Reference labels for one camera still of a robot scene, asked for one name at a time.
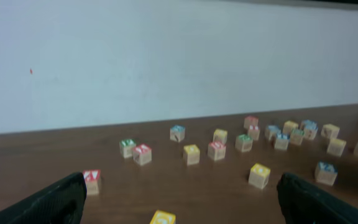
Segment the red I block far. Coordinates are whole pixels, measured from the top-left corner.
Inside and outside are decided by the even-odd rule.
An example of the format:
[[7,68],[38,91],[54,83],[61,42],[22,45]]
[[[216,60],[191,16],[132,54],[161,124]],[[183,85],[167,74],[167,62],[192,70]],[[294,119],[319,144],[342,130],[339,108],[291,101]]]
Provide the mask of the red I block far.
[[247,129],[247,135],[252,138],[253,141],[258,141],[260,135],[259,127],[250,125]]

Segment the blue D block far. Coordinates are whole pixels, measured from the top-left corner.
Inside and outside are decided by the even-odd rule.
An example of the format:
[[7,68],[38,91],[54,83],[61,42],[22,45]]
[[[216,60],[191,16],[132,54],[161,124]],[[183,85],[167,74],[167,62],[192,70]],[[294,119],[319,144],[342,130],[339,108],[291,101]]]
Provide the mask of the blue D block far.
[[307,126],[312,126],[313,128],[317,127],[316,122],[306,119],[301,122],[300,129],[305,129]]

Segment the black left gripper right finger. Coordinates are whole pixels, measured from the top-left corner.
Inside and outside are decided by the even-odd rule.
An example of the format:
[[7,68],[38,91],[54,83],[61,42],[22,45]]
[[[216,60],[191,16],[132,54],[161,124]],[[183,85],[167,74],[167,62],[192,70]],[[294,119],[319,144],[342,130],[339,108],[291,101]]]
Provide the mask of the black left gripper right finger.
[[317,186],[285,172],[277,184],[287,224],[358,224],[358,209]]

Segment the yellow O wooden block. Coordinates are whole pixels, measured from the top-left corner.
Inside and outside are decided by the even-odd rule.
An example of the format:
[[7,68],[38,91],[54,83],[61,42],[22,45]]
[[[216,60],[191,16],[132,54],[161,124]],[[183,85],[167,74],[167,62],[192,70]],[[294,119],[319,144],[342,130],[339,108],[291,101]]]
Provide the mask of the yellow O wooden block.
[[183,147],[183,159],[186,165],[195,165],[200,161],[200,149],[196,144],[187,145]]

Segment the red X wooden block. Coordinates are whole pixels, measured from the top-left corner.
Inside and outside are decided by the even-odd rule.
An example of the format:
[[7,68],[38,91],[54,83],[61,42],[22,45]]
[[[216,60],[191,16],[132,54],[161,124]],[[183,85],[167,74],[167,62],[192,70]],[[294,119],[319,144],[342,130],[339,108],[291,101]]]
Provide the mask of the red X wooden block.
[[132,156],[139,166],[146,165],[152,161],[152,149],[146,144],[140,144],[133,148]]

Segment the yellow block with picture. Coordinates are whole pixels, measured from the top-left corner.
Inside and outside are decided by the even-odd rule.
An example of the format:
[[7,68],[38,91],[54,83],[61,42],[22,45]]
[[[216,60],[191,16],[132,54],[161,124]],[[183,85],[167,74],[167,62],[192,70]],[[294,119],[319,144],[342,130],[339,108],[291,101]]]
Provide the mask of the yellow block with picture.
[[327,153],[333,156],[341,157],[346,146],[346,141],[342,139],[332,138],[329,140]]

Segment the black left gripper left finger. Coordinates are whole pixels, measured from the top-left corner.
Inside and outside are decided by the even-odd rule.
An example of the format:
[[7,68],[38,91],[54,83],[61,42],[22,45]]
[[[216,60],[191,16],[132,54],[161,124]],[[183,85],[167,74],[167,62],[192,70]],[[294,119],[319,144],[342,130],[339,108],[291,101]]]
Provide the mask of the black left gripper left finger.
[[81,172],[74,172],[0,211],[0,224],[80,224],[86,200]]

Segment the green Z wooden block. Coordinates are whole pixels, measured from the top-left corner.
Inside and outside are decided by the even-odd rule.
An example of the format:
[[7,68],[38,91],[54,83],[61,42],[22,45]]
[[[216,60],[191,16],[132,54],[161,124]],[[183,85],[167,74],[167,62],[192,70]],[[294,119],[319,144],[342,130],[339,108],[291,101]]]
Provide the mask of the green Z wooden block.
[[305,132],[301,129],[293,129],[290,134],[290,143],[300,146],[303,142]]

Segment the blue 5 wooden block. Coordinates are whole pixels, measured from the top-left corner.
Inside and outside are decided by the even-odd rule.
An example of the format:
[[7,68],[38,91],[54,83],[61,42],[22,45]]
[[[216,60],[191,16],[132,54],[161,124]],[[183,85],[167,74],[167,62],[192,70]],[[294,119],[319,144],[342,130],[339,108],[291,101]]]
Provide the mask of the blue 5 wooden block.
[[307,124],[303,130],[305,133],[304,138],[307,140],[313,140],[318,132],[318,127],[314,124]]

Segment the yellow 8 wooden block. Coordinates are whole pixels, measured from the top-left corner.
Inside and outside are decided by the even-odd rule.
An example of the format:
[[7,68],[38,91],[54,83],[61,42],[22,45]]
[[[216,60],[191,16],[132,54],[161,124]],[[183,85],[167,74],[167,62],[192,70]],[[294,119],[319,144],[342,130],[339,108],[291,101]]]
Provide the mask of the yellow 8 wooden block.
[[334,139],[338,137],[340,127],[333,124],[324,124],[321,129],[321,135],[327,139]]

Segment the blue X wooden block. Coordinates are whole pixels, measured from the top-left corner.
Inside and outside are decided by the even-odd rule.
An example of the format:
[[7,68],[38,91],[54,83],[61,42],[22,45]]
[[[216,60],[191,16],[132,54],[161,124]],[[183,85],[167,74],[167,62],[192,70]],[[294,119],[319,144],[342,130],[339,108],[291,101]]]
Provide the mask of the blue X wooden block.
[[174,125],[170,128],[170,139],[175,142],[181,142],[185,138],[185,127]]

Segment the blue L wooden block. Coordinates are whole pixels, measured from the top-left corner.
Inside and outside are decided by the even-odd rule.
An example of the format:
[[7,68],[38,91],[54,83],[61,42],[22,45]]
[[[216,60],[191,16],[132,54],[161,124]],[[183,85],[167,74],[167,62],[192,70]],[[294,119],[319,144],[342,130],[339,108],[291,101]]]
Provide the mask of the blue L wooden block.
[[277,134],[281,133],[281,129],[276,125],[268,125],[265,128],[265,138],[271,141]]

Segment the yellow block upper middle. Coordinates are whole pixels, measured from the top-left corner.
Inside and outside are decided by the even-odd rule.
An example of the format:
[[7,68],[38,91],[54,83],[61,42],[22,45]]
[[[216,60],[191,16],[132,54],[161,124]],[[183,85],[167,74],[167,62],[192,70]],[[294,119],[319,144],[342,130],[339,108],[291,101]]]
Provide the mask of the yellow block upper middle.
[[223,129],[216,129],[213,134],[213,142],[220,142],[222,144],[226,144],[227,131]]

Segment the yellow block lower middle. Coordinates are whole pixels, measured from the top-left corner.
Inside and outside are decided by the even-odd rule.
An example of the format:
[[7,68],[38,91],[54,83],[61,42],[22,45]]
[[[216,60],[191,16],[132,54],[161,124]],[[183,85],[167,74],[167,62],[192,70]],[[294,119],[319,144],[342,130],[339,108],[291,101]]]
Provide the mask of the yellow block lower middle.
[[256,163],[250,169],[248,183],[258,189],[263,189],[269,181],[269,176],[270,169],[262,164]]

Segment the blue 2 wooden block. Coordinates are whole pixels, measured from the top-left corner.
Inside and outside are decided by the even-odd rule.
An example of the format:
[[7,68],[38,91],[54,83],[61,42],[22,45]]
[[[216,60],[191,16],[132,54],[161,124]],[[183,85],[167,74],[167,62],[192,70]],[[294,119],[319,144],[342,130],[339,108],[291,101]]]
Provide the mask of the blue 2 wooden block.
[[314,172],[315,180],[320,184],[333,186],[338,175],[337,169],[325,162],[318,162]]

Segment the blue T wooden block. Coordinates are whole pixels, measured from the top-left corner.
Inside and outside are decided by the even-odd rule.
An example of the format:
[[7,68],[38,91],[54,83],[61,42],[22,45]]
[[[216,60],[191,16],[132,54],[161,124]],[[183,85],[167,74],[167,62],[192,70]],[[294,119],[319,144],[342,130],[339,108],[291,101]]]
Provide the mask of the blue T wooden block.
[[274,138],[274,149],[286,151],[289,144],[289,135],[278,133]]

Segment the red U block upper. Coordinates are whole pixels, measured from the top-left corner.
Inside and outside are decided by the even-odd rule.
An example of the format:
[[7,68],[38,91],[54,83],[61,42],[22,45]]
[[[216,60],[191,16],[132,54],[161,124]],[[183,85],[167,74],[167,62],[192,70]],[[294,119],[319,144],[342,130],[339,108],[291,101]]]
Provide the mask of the red U block upper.
[[224,159],[226,155],[226,145],[219,141],[208,144],[208,157],[213,161]]

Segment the green B wooden block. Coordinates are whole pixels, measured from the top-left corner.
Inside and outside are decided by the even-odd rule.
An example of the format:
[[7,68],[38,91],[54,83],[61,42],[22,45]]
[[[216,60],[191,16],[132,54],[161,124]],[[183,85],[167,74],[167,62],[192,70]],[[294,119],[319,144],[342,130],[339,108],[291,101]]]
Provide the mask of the green B wooden block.
[[253,139],[247,134],[241,134],[236,137],[235,148],[239,152],[249,152],[252,149]]

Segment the yellow block near Z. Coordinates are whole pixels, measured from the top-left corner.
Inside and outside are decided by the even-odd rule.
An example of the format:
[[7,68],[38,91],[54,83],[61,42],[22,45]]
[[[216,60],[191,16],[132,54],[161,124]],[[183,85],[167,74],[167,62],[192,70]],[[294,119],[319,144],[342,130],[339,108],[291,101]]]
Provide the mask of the yellow block near Z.
[[297,129],[299,124],[294,121],[286,121],[283,124],[282,133],[290,135],[294,129]]

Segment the green F wooden block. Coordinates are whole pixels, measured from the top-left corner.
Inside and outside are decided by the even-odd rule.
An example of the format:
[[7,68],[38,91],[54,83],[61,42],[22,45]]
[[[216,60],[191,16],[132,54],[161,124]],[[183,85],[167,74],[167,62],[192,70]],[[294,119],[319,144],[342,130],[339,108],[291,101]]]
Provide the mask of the green F wooden block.
[[123,139],[120,141],[119,146],[121,155],[127,159],[132,157],[132,151],[136,147],[136,143],[133,139]]

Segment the yellow 2 wooden block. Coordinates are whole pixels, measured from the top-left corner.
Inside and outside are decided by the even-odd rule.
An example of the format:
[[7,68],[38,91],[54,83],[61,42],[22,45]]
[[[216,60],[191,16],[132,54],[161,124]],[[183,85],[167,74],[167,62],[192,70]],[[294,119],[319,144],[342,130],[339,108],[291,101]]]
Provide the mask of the yellow 2 wooden block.
[[157,210],[154,213],[150,224],[176,224],[176,216],[172,213]]

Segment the red H wooden block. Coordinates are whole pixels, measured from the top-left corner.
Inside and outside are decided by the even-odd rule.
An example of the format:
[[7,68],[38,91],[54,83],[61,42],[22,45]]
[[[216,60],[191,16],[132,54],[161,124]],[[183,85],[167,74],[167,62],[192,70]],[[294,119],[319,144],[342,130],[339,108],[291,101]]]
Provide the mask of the red H wooden block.
[[244,118],[244,129],[249,129],[250,126],[258,126],[259,119],[255,116],[246,116]]

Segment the red A wooden block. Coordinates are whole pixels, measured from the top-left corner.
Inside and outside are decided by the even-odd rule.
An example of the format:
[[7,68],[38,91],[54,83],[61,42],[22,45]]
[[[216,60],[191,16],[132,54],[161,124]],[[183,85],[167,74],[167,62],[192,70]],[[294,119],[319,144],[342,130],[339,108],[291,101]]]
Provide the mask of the red A wooden block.
[[86,184],[87,195],[98,195],[101,191],[101,171],[84,170],[83,178]]

